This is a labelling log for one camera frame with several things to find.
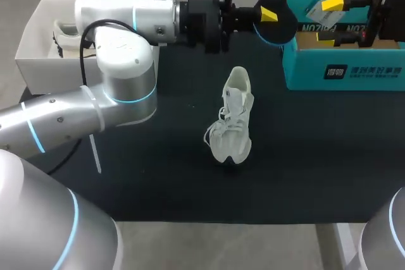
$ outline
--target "cardboard box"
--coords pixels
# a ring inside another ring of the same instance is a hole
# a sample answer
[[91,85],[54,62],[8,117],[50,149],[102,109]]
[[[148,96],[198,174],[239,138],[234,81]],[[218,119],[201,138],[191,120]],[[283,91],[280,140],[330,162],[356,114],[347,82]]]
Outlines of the cardboard box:
[[[357,44],[331,47],[316,40],[325,30],[306,12],[316,0],[287,0],[302,31],[283,47],[283,68],[290,90],[405,90],[405,43],[376,39],[371,48]],[[339,30],[361,30],[367,8],[348,11]]]
[[[55,19],[75,23],[75,0],[41,0],[29,19],[18,46],[15,61],[32,94],[57,93],[82,85],[77,58],[60,58],[53,41]],[[159,47],[153,47],[156,76]],[[96,58],[85,58],[89,86],[101,82]]]

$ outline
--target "gray floor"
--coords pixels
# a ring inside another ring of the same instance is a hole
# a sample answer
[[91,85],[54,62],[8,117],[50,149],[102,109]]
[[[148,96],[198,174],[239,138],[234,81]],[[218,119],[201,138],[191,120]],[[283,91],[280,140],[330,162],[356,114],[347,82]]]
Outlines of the gray floor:
[[[250,6],[257,0],[235,0]],[[0,0],[0,109],[25,88],[14,55],[39,0]],[[322,269],[314,225],[120,223],[124,269]],[[358,239],[362,224],[351,225]]]

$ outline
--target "white box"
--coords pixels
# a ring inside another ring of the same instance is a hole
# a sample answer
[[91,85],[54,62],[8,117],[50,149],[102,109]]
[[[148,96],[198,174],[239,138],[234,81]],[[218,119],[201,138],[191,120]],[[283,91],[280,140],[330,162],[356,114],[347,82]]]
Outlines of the white box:
[[[78,58],[59,58],[53,41],[53,23],[75,23],[75,0],[41,0],[29,19],[15,61],[32,94],[57,93],[81,86]],[[159,47],[153,47],[157,77]],[[89,86],[101,82],[95,58],[85,58]]]

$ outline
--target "logo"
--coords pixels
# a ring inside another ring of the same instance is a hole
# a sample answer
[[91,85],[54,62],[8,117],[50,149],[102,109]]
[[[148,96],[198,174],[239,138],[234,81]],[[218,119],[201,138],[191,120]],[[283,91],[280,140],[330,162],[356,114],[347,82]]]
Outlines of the logo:
[[343,79],[347,64],[328,64],[323,79]]

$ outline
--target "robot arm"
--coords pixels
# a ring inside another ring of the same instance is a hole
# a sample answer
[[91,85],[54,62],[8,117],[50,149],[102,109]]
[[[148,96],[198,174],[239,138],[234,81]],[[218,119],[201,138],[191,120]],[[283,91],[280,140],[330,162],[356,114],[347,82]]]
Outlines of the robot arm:
[[[234,31],[295,35],[297,20],[287,0],[259,0],[252,8],[236,8],[232,0],[76,0],[79,33],[96,45],[103,82],[93,87],[51,94],[0,111],[0,149],[22,158],[45,153],[65,142],[106,128],[140,123],[156,111],[156,73],[151,46],[196,44],[206,52],[227,51]],[[136,34],[110,23],[118,20]]]

